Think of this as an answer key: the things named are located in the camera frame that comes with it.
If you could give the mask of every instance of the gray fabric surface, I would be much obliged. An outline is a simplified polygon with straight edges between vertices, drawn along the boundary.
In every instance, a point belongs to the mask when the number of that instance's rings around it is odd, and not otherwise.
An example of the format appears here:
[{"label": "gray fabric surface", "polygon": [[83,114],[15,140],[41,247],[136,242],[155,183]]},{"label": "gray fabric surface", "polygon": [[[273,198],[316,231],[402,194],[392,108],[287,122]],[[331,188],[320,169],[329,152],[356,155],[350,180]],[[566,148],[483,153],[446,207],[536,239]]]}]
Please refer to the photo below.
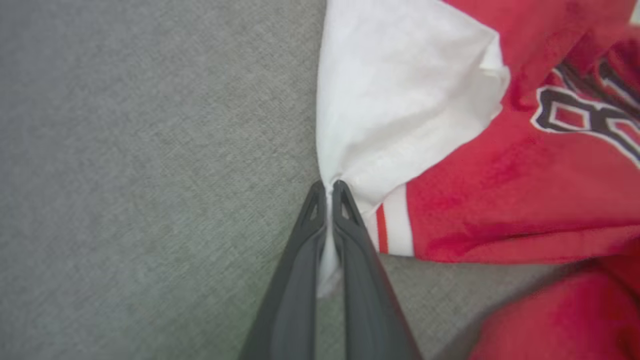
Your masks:
[{"label": "gray fabric surface", "polygon": [[[237,355],[319,177],[323,15],[323,0],[0,1],[0,359]],[[442,359],[550,271],[383,262]],[[341,301],[319,304],[320,359],[344,357]]]}]

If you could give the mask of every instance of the red fabric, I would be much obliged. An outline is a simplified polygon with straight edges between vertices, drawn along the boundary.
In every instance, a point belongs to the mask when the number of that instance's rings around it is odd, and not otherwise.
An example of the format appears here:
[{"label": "red fabric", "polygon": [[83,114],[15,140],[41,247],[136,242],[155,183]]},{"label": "red fabric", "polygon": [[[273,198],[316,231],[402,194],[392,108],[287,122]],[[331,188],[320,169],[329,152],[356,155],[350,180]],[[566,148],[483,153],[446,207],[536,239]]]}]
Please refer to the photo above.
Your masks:
[{"label": "red fabric", "polygon": [[[472,359],[640,359],[640,126],[599,68],[604,59],[640,94],[640,37],[627,26],[635,1],[449,3],[500,33],[512,82],[483,134],[407,184],[416,257],[600,258],[493,315]],[[576,71],[554,70],[563,60]],[[591,108],[584,121],[581,106]],[[596,124],[608,135],[565,131]]]}]

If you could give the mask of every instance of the white stripe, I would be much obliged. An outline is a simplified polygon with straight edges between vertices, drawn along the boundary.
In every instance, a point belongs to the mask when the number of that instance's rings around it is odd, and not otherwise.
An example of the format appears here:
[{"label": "white stripe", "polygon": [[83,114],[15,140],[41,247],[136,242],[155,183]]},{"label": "white stripe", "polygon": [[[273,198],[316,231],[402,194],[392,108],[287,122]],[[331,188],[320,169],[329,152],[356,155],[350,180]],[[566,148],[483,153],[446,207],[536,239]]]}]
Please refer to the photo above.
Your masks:
[{"label": "white stripe", "polygon": [[378,219],[376,218],[376,212],[369,215],[368,218],[364,219],[364,225],[367,227],[367,231],[369,232],[369,237],[371,238],[371,242],[373,243],[373,247],[376,248],[377,252],[380,252],[380,238],[378,237]]},{"label": "white stripe", "polygon": [[392,191],[384,201],[389,254],[413,256],[413,235],[406,207],[406,185]]}]

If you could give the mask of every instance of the white garment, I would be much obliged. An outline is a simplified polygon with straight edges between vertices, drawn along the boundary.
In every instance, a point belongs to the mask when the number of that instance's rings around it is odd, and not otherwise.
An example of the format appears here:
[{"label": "white garment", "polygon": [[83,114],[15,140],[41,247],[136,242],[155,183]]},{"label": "white garment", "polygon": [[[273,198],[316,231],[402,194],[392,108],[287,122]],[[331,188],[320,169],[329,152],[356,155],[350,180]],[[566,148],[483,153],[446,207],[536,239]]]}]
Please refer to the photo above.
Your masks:
[{"label": "white garment", "polygon": [[[394,188],[489,125],[508,83],[498,33],[448,4],[328,0],[316,125],[324,186],[347,182],[370,222]],[[328,229],[320,296],[338,269]]]}]

